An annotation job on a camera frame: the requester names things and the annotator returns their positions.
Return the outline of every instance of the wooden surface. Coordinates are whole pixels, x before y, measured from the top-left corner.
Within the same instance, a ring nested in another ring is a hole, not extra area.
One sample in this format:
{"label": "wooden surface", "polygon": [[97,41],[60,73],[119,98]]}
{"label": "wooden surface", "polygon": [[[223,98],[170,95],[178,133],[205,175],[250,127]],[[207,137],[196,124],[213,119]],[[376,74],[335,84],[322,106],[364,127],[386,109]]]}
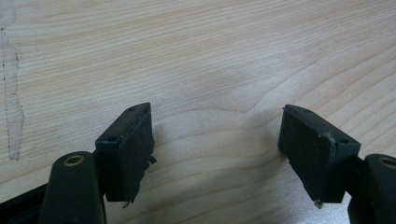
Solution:
{"label": "wooden surface", "polygon": [[277,150],[284,104],[396,156],[395,1],[0,2],[0,202],[143,102],[159,162],[109,223],[348,223]]}

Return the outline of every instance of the scratch on wood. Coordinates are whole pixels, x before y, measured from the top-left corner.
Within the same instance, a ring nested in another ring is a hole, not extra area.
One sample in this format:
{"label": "scratch on wood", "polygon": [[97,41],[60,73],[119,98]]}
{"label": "scratch on wood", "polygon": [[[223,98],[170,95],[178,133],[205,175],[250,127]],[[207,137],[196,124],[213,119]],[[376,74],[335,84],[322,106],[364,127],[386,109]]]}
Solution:
{"label": "scratch on wood", "polygon": [[6,96],[8,156],[17,160],[20,155],[24,114],[18,95],[18,50],[8,43],[6,28],[15,21],[15,6],[12,0],[0,3],[1,46],[3,56],[4,85]]}

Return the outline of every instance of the black mechanical part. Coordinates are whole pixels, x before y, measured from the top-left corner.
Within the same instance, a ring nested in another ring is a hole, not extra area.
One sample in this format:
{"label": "black mechanical part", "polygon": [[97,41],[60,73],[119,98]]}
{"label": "black mechanical part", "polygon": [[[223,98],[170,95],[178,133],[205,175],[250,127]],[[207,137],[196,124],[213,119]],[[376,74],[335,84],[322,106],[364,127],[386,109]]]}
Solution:
{"label": "black mechanical part", "polygon": [[144,171],[156,162],[150,104],[125,110],[95,144],[93,153],[73,152],[53,163],[47,185],[1,203],[0,222],[102,224],[104,194],[111,202],[133,202]]}
{"label": "black mechanical part", "polygon": [[39,223],[106,223],[95,160],[90,152],[62,156],[52,165]]}
{"label": "black mechanical part", "polygon": [[396,223],[396,159],[372,154],[364,159],[363,180],[377,223]]}
{"label": "black mechanical part", "polygon": [[340,203],[361,144],[314,112],[285,105],[279,149],[314,202]]}
{"label": "black mechanical part", "polygon": [[396,159],[358,157],[361,144],[310,110],[285,105],[278,147],[314,202],[340,203],[352,224],[396,223]]}
{"label": "black mechanical part", "polygon": [[104,192],[109,202],[134,202],[154,149],[150,104],[125,110],[96,140]]}
{"label": "black mechanical part", "polygon": [[0,222],[5,224],[37,223],[47,184],[0,204]]}

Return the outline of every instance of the metal screw hole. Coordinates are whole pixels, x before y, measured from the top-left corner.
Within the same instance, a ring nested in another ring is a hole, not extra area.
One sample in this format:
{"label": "metal screw hole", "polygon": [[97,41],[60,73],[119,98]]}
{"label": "metal screw hole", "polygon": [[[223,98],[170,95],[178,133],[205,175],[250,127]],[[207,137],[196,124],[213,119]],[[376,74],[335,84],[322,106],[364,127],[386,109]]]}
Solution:
{"label": "metal screw hole", "polygon": [[85,160],[85,157],[82,155],[74,155],[71,157],[68,157],[66,160],[64,160],[64,165],[65,166],[75,166],[77,164],[82,163]]}
{"label": "metal screw hole", "polygon": [[380,161],[382,162],[382,164],[388,166],[389,168],[396,169],[396,161],[395,160],[391,160],[388,158],[381,158]]}

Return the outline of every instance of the wood grain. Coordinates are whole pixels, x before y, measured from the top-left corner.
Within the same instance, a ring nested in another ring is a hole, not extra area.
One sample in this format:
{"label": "wood grain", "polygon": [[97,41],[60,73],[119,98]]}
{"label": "wood grain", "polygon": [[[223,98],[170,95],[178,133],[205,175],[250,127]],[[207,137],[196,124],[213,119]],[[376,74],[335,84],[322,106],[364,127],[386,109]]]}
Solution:
{"label": "wood grain", "polygon": [[159,162],[132,206],[106,205],[109,223],[348,223],[348,196],[318,210],[278,152],[284,104],[358,139],[362,157],[396,156],[395,1],[0,6],[0,202],[143,102]]}

